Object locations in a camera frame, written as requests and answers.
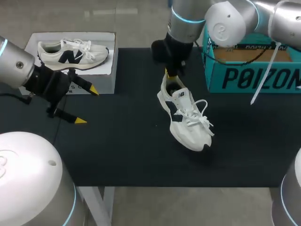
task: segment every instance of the gray floor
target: gray floor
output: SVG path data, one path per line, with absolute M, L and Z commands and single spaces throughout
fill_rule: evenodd
M 117 187 L 112 226 L 273 226 L 267 188 Z M 95 226 L 90 217 L 88 226 Z
M 1 0 L 0 35 L 25 47 L 33 32 L 105 31 L 149 47 L 169 14 L 167 0 Z M 118 187 L 113 226 L 271 226 L 270 205 L 267 188 Z

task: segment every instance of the white shoe box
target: white shoe box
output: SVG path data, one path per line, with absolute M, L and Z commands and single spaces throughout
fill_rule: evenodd
M 115 78 L 117 70 L 118 59 L 118 47 L 116 44 L 116 33 L 110 32 L 45 32 L 45 33 L 33 33 L 30 37 L 25 51 L 32 54 L 35 57 L 35 64 L 41 66 L 41 62 L 38 58 L 38 42 L 58 43 L 61 39 L 80 39 L 82 41 L 90 40 L 92 44 L 103 45 L 109 49 L 109 55 L 105 63 L 99 67 L 90 70 L 77 70 L 78 74 L 83 79 L 91 82 L 96 88 L 99 94 L 113 94 L 115 90 Z M 29 91 L 25 87 L 21 87 L 20 91 L 22 95 L 28 95 Z M 69 92 L 71 94 L 89 94 L 83 90 L 80 86 L 71 83 Z

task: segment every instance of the cardboard box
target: cardboard box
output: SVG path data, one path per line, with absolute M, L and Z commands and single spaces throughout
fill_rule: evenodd
M 223 65 L 202 54 L 208 90 L 213 93 L 254 93 L 274 51 L 270 43 L 271 39 L 263 35 L 251 34 L 234 48 L 219 48 L 205 30 L 203 51 L 226 64 L 244 63 L 268 49 L 259 59 L 244 66 Z M 301 86 L 300 67 L 301 53 L 281 46 L 261 92 L 301 93 L 296 88 Z
M 35 56 L 35 64 L 41 66 L 38 59 L 38 42 L 57 43 L 63 38 L 90 40 L 92 44 L 103 45 L 109 49 L 109 56 L 105 64 L 86 71 L 76 70 L 76 73 L 83 79 L 91 82 L 99 94 L 113 94 L 115 90 L 115 78 L 118 60 L 118 47 L 116 43 L 116 34 L 109 32 L 45 32 L 33 33 L 30 37 L 25 51 Z M 22 95 L 28 95 L 25 87 L 21 87 Z M 80 86 L 72 83 L 67 94 L 89 94 Z

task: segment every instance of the white shoelace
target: white shoelace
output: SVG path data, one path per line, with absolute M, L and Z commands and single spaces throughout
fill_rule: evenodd
M 75 60 L 80 58 L 84 54 L 87 56 L 88 60 L 95 59 L 94 54 L 89 52 L 91 49 L 91 41 L 82 41 L 80 39 L 74 39 L 73 41 L 66 40 L 66 44 L 69 44 L 74 48 L 78 48 L 81 51 L 81 55 L 75 58 Z
M 254 94 L 254 96 L 252 98 L 252 100 L 251 100 L 251 105 L 254 103 L 255 99 L 257 98 L 257 96 L 258 96 L 258 94 L 259 94 L 259 92 L 260 92 L 260 90 L 261 90 L 261 88 L 262 88 L 262 86 L 264 84 L 264 81 L 266 80 L 266 78 L 267 78 L 267 76 L 269 74 L 269 71 L 270 71 L 270 69 L 272 67 L 272 64 L 274 62 L 274 59 L 276 57 L 276 54 L 278 52 L 278 49 L 279 49 L 280 45 L 281 45 L 280 42 L 276 42 L 276 48 L 275 48 L 275 50 L 273 52 L 273 55 L 271 57 L 271 60 L 270 60 L 269 65 L 267 67 L 267 70 L 265 71 L 264 76 L 263 76 L 263 78 L 262 78 L 262 80 L 261 80 L 261 82 L 260 82 L 260 84 L 259 84 L 259 86 L 258 86 L 258 88 L 257 88 L 257 90 L 256 90 L 256 92 L 255 92 L 255 94 Z
M 208 102 L 206 100 L 198 100 L 194 104 L 196 105 L 197 103 L 200 103 L 200 102 L 205 102 L 205 104 L 206 104 L 201 113 L 196 109 L 191 110 L 191 111 L 185 111 L 185 112 L 183 112 L 181 109 L 179 109 L 175 114 L 180 114 L 184 118 L 186 118 L 188 126 L 194 126 L 196 124 L 201 123 L 203 125 L 203 127 L 205 128 L 206 132 L 209 135 L 214 136 L 214 133 L 209 128 L 210 126 L 213 126 L 213 125 L 209 122 L 209 120 L 207 119 L 206 116 L 203 116 L 205 109 L 208 107 Z

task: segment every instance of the teal shoe box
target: teal shoe box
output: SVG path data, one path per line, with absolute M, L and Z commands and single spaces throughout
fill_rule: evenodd
M 204 32 L 203 52 L 227 64 L 241 64 L 253 59 L 267 48 L 256 61 L 244 65 L 223 65 L 202 54 L 206 83 L 212 93 L 254 93 L 273 54 L 271 39 L 261 34 L 247 35 L 232 49 L 218 48 Z M 301 93 L 301 53 L 285 45 L 280 46 L 262 93 Z

